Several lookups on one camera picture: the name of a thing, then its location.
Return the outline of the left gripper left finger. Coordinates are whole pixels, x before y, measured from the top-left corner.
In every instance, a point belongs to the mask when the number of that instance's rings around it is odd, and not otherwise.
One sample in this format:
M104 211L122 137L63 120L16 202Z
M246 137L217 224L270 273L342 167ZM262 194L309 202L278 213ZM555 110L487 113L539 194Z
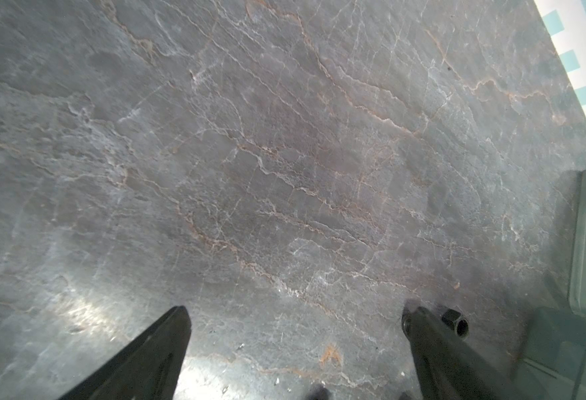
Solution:
M158 318L62 399L171 399L191 336L184 306Z

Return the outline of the grey transparent organizer box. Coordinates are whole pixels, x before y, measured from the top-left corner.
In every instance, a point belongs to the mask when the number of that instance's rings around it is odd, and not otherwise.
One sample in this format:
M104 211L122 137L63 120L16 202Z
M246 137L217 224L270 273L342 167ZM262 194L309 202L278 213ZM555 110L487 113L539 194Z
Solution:
M586 170L572 248L569 308L539 308L513 381L529 399L586 399Z

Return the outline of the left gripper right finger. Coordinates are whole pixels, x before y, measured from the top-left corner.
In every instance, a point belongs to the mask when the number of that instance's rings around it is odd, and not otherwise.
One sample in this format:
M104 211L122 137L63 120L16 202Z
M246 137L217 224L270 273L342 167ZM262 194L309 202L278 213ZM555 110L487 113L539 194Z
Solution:
M524 399L465 339L429 309L405 311L402 331L410 345L424 399Z

